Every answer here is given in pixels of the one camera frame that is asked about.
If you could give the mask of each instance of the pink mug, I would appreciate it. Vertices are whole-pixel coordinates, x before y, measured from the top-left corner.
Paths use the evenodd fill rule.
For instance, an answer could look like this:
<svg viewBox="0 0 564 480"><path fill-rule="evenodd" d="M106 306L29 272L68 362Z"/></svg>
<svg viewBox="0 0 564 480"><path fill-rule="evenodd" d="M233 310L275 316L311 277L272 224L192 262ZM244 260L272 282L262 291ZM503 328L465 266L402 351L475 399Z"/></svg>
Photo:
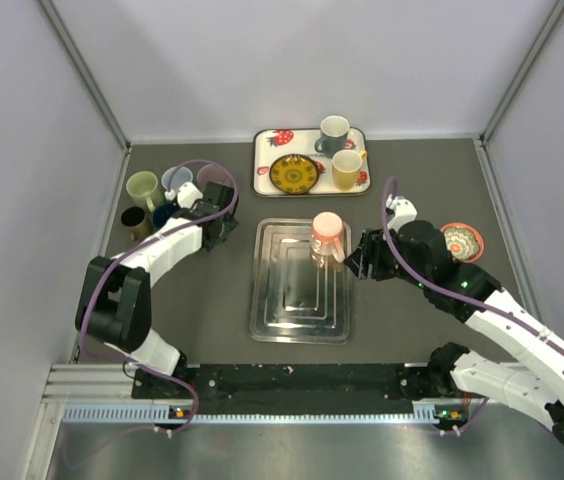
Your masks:
<svg viewBox="0 0 564 480"><path fill-rule="evenodd" d="M344 223L332 212L318 214L311 224L311 248L319 255L329 256L342 263L344 248L342 247L342 233Z"/></svg>

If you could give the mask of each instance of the blue mug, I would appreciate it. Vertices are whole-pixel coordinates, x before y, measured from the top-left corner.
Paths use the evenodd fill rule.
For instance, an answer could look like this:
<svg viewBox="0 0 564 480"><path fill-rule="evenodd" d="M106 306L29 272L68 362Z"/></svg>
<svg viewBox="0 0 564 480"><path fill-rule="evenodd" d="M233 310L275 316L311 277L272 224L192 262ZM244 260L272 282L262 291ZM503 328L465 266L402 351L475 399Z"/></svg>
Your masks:
<svg viewBox="0 0 564 480"><path fill-rule="evenodd" d="M177 212L180 208L171 202L166 202L160 205L158 208L155 209L153 212L153 216L151 217L151 221L153 222L153 226L156 230L161 229L166 222L169 221L169 218L173 216L175 212Z"/></svg>
<svg viewBox="0 0 564 480"><path fill-rule="evenodd" d="M320 138L315 142L315 151L333 158L333 155L346 148L350 129L351 126L346 118L337 115L326 117L320 123Z"/></svg>

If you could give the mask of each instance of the tray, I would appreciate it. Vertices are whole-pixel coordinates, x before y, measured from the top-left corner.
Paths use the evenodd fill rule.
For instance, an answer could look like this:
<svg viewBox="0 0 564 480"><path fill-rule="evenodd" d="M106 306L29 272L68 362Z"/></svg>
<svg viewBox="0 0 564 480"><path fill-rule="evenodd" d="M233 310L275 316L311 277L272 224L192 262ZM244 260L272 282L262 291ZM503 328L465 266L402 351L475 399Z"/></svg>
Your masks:
<svg viewBox="0 0 564 480"><path fill-rule="evenodd" d="M351 229L344 224L345 253ZM349 336L348 269L312 252L311 220L268 218L258 225L249 333L254 340L343 344Z"/></svg>
<svg viewBox="0 0 564 480"><path fill-rule="evenodd" d="M292 153L306 155L318 164L321 170L318 183L307 194L293 195L294 197L309 197L312 195L359 195L366 192L371 186L371 173L369 172L369 159L364 163L357 184L349 191L338 190L333 184L331 174L331 159L323 153L317 153L314 148L315 141L320 137L319 128L300 128L295 130L262 130L255 135L253 188L259 195L267 197L285 197L269 179L269 169L278 158ZM351 128L347 148L362 151L366 150L364 133L357 128Z"/></svg>

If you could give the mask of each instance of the silver baking tray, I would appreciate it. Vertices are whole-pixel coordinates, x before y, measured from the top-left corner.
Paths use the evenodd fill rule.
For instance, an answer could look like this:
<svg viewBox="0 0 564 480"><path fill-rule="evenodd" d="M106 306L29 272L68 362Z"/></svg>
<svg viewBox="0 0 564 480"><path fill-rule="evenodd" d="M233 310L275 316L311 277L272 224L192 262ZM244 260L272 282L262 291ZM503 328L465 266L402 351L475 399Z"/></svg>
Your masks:
<svg viewBox="0 0 564 480"><path fill-rule="evenodd" d="M346 343L351 280L332 257L311 250L311 220L268 218L258 225L249 332L255 340ZM351 229L344 224L345 253Z"/></svg>

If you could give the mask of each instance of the strawberry tray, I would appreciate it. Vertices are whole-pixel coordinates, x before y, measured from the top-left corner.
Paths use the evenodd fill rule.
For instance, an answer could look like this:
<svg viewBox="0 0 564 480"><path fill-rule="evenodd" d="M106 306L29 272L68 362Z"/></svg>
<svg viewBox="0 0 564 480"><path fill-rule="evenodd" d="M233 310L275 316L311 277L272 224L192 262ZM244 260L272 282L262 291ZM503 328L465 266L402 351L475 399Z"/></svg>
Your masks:
<svg viewBox="0 0 564 480"><path fill-rule="evenodd" d="M278 158L284 155L301 154L313 160L320 177L308 193L292 195L294 197L309 197L312 195L359 195L371 186L369 173L369 159L364 163L355 186L343 192L333 184L331 173L331 159L323 153L315 151L315 141L320 137L319 128L299 128L295 130L262 130L255 135L253 161L253 188L259 195L266 197L285 197L288 194L278 190L271 182L269 170ZM357 128L351 128L346 148L362 151L366 150L364 133Z"/></svg>

